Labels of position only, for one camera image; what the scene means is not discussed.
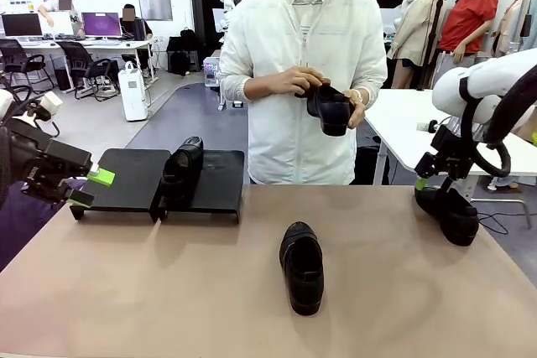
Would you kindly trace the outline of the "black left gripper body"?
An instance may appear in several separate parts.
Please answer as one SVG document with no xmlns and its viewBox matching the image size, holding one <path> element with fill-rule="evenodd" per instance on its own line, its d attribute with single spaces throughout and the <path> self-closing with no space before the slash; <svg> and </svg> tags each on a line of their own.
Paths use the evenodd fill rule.
<svg viewBox="0 0 537 358">
<path fill-rule="evenodd" d="M 28 183 L 29 191 L 50 191 L 50 182 L 44 177 L 44 151 L 52 137 L 21 120 L 7 121 L 8 130 L 8 178 L 7 187 L 16 182 Z"/>
</svg>

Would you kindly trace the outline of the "person's left hand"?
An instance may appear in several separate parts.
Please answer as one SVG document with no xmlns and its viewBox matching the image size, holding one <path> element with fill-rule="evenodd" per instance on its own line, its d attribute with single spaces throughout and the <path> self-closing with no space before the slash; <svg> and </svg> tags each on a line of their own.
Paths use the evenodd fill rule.
<svg viewBox="0 0 537 358">
<path fill-rule="evenodd" d="M 365 117 L 365 111 L 369 102 L 369 94 L 367 90 L 358 89 L 345 91 L 344 96 L 352 105 L 352 114 L 349 117 L 347 127 L 353 130 Z"/>
</svg>

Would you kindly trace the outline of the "person's right hand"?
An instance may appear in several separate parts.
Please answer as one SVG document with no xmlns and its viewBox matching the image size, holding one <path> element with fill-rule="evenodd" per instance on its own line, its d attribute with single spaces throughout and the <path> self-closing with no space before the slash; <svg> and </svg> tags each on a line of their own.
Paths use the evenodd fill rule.
<svg viewBox="0 0 537 358">
<path fill-rule="evenodd" d="M 331 81 L 319 71 L 304 66 L 295 66 L 284 72 L 272 75 L 268 79 L 270 94 L 307 95 L 323 85 L 330 85 Z"/>
</svg>

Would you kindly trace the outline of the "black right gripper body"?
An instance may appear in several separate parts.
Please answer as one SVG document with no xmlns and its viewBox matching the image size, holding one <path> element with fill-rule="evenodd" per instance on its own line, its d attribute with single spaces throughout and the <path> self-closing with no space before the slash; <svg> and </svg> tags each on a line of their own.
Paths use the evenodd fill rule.
<svg viewBox="0 0 537 358">
<path fill-rule="evenodd" d="M 431 142 L 437 153 L 432 157 L 431 175 L 447 174 L 451 179 L 465 179 L 472 168 L 472 151 L 477 142 L 458 137 L 447 126 L 439 126 Z"/>
</svg>

